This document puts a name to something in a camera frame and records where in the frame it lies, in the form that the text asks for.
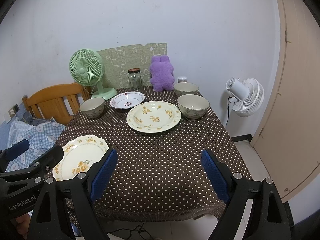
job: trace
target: human hand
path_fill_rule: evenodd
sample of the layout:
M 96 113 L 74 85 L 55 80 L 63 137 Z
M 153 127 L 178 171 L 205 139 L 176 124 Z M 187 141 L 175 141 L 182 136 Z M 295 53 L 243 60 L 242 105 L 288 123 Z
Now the human hand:
M 16 226 L 17 232 L 19 235 L 22 235 L 24 239 L 27 239 L 30 219 L 31 218 L 28 214 L 24 214 L 21 217 L 16 218 L 16 222 L 18 223 Z

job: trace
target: blue checkered blanket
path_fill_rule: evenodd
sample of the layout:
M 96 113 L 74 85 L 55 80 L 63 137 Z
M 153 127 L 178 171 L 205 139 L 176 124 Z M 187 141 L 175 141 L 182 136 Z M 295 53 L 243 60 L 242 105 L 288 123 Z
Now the blue checkered blanket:
M 29 149 L 14 161 L 10 162 L 6 171 L 15 171 L 29 167 L 29 164 L 41 154 L 49 150 L 62 133 L 65 126 L 56 122 L 46 122 L 32 126 L 24 122 L 12 122 L 8 138 L 8 147 L 23 139 L 29 141 Z

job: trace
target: floor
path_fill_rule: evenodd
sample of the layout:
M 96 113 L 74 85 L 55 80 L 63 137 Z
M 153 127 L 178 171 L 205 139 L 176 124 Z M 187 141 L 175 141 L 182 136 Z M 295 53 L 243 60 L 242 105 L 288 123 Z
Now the floor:
M 256 151 L 250 146 L 248 141 L 241 141 L 235 143 L 239 153 L 241 154 L 245 164 L 247 165 L 249 172 L 254 180 L 263 181 L 264 178 L 269 177 L 269 174 L 260 160 Z M 252 206 L 252 200 L 247 201 L 247 205 L 242 217 L 242 222 L 239 226 L 235 240 L 241 240 L 249 219 Z M 211 215 L 205 215 L 197 220 L 185 220 L 185 221 L 171 221 L 171 222 L 147 222 L 144 224 L 145 230 L 147 230 L 151 236 L 156 239 L 162 240 L 207 240 L 212 233 L 214 227 L 217 224 L 217 219 Z M 105 230 L 107 232 L 114 231 L 119 228 L 133 229 L 137 225 L 141 225 L 138 222 L 125 222 L 114 221 L 104 222 Z M 116 237 L 110 237 L 111 240 L 126 239 L 129 234 L 128 231 L 121 230 L 113 233 Z M 145 239 L 150 239 L 146 233 L 142 236 Z M 133 233 L 132 240 L 141 240 L 142 238 L 138 233 Z

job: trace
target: oval plate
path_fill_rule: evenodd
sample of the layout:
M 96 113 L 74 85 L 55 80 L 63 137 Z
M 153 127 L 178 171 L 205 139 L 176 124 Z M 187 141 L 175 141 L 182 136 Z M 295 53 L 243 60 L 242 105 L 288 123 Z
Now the oval plate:
M 129 109 L 144 101 L 144 94 L 140 92 L 125 92 L 111 99 L 110 105 L 115 109 Z
M 87 172 L 108 149 L 106 141 L 95 135 L 77 137 L 63 147 L 63 159 L 53 168 L 52 175 L 56 181 L 72 179 L 80 172 Z
M 151 101 L 136 106 L 127 115 L 128 125 L 140 132 L 163 132 L 176 126 L 181 119 L 180 110 L 164 101 Z

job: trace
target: brown jar lid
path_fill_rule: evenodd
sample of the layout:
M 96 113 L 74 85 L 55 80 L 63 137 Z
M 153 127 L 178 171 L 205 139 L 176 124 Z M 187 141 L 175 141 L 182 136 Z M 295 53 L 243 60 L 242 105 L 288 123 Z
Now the brown jar lid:
M 129 69 L 129 70 L 128 70 L 128 73 L 129 73 L 129 74 L 138 73 L 138 72 L 140 72 L 140 69 L 139 69 L 139 68 L 132 68 L 132 69 Z

